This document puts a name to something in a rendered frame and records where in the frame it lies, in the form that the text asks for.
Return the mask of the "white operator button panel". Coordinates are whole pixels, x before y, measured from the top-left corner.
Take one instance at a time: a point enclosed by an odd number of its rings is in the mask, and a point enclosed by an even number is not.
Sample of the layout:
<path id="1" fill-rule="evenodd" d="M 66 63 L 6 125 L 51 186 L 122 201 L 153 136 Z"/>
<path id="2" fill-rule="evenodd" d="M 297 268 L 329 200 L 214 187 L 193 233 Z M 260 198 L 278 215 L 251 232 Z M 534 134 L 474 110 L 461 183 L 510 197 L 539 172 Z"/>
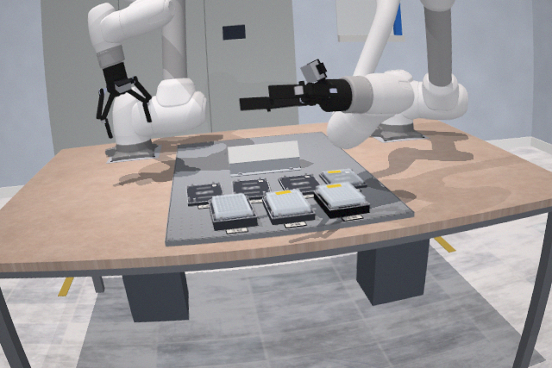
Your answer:
<path id="1" fill-rule="evenodd" d="M 297 140 L 228 147 L 228 153 L 231 177 L 301 170 Z"/>

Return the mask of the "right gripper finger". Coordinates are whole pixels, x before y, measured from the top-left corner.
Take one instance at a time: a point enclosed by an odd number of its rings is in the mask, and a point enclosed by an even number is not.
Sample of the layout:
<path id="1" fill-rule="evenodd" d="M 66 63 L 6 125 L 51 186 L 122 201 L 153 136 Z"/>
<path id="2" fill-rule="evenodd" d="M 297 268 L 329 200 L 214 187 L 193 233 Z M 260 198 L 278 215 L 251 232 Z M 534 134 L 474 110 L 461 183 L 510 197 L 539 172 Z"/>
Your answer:
<path id="1" fill-rule="evenodd" d="M 145 112 L 145 116 L 147 118 L 147 122 L 152 122 L 152 119 L 151 119 L 151 116 L 150 116 L 150 113 L 149 113 L 149 110 L 148 110 L 148 106 L 150 104 L 149 100 L 152 99 L 152 97 L 145 90 L 145 88 L 139 83 L 138 78 L 136 76 L 132 77 L 132 79 L 135 81 L 134 82 L 135 87 L 142 93 L 142 95 L 145 98 L 142 97 L 141 95 L 139 95 L 138 93 L 136 93 L 135 91 L 133 91 L 132 89 L 128 90 L 127 93 L 129 93 L 131 96 L 135 97 L 139 101 L 142 101 L 142 103 L 143 103 L 142 106 L 144 108 L 144 112 Z"/>
<path id="2" fill-rule="evenodd" d="M 107 133 L 108 133 L 108 136 L 110 139 L 113 138 L 112 136 L 112 133 L 111 133 L 111 130 L 110 130 L 110 125 L 109 125 L 109 122 L 108 122 L 108 119 L 106 118 L 108 113 L 109 113 L 109 110 L 110 110 L 110 106 L 115 98 L 115 95 L 117 93 L 117 90 L 116 90 L 116 87 L 114 88 L 113 92 L 112 92 L 112 95 L 110 94 L 109 95 L 109 99 L 106 103 L 106 106 L 104 108 L 104 111 L 103 111 L 103 114 L 102 114 L 102 110 L 103 110 L 103 104 L 104 104 L 104 95 L 107 91 L 107 88 L 103 88 L 103 89 L 99 89 L 98 92 L 99 92 L 99 100 L 98 100 L 98 106 L 97 106 L 97 119 L 101 119 L 101 123 L 104 123 L 105 124 L 105 127 L 106 127 L 106 130 L 107 130 Z"/>

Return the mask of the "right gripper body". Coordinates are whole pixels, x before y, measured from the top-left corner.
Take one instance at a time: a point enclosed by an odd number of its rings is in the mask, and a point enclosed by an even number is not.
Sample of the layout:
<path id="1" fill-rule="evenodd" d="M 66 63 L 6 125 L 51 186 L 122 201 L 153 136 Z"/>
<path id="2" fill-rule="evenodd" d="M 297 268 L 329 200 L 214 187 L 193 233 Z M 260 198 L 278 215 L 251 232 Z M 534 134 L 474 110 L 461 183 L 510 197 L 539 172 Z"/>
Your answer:
<path id="1" fill-rule="evenodd" d="M 115 84 L 113 83 L 120 78 L 124 78 L 124 77 L 127 78 L 127 73 L 123 62 L 104 68 L 103 74 L 106 82 L 107 91 L 111 94 L 115 88 Z M 117 92 L 115 97 L 124 95 L 126 94 L 126 92 L 127 91 L 123 93 Z"/>

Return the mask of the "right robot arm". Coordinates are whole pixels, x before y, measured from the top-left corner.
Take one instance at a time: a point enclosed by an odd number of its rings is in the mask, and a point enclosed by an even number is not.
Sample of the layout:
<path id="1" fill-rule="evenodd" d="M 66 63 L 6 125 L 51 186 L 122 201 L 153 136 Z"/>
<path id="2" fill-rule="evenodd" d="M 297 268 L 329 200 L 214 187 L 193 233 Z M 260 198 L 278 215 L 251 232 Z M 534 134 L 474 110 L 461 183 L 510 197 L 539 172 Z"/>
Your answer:
<path id="1" fill-rule="evenodd" d="M 113 128 L 116 147 L 105 149 L 112 161 L 150 158 L 157 144 L 151 135 L 176 134 L 206 122 L 208 103 L 187 78 L 185 0 L 123 0 L 131 3 L 115 12 L 109 3 L 88 14 L 91 43 L 100 68 L 121 63 L 123 41 L 162 28 L 163 81 L 148 106 L 147 122 L 142 102 L 126 92 L 116 97 Z M 120 46 L 119 46 L 120 45 Z M 107 50 L 106 50 L 107 49 Z M 205 117 L 206 111 L 206 117 Z"/>

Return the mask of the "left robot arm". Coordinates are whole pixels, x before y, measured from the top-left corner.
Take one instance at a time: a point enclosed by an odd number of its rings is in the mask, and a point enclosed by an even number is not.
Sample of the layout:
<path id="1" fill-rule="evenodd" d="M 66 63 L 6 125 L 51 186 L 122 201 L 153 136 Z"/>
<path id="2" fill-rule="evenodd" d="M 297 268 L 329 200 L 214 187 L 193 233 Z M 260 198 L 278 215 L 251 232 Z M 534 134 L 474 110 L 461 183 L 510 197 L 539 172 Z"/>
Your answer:
<path id="1" fill-rule="evenodd" d="M 342 149 L 359 146 L 371 134 L 383 140 L 422 138 L 414 130 L 413 119 L 452 120 L 467 112 L 468 93 L 452 74 L 451 7 L 455 0 L 420 0 L 428 58 L 423 82 L 414 81 L 405 70 L 374 73 L 400 3 L 375 1 L 375 17 L 354 75 L 339 78 L 350 84 L 352 103 L 346 111 L 333 112 L 327 127 L 329 141 Z"/>

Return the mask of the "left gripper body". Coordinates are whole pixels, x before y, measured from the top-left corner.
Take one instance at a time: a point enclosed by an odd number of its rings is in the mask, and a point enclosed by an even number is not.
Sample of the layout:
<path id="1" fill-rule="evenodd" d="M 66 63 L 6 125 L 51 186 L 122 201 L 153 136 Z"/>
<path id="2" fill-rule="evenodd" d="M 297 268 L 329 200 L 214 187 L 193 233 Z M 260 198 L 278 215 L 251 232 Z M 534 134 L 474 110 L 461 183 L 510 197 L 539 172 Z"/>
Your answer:
<path id="1" fill-rule="evenodd" d="M 322 110 L 326 112 L 346 111 L 352 103 L 352 90 L 350 84 L 345 79 L 326 79 L 326 84 L 335 84 L 338 97 L 317 97 L 322 100 L 319 104 Z M 308 98 L 301 98 L 301 102 L 310 103 Z"/>

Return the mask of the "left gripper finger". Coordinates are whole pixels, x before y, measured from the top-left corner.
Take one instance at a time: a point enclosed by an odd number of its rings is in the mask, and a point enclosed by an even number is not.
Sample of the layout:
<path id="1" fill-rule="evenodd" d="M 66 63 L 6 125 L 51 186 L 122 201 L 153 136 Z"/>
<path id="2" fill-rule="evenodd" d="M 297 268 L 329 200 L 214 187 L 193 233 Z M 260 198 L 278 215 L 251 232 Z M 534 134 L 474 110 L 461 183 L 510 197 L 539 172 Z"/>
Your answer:
<path id="1" fill-rule="evenodd" d="M 338 97 L 336 85 L 334 84 L 304 84 L 304 81 L 299 81 L 298 83 L 299 84 L 269 85 L 269 98 L 287 99 L 303 97 L 310 99 L 315 104 L 320 104 L 322 100 L 317 99 L 317 97 Z"/>
<path id="2" fill-rule="evenodd" d="M 316 105 L 313 102 L 303 103 L 301 102 L 301 98 L 270 100 L 269 97 L 248 97 L 248 98 L 240 98 L 239 101 L 240 101 L 241 110 L 267 109 L 267 112 L 270 112 L 271 108 L 278 109 L 277 107 L 285 108 L 285 107 L 293 107 L 293 106 Z"/>

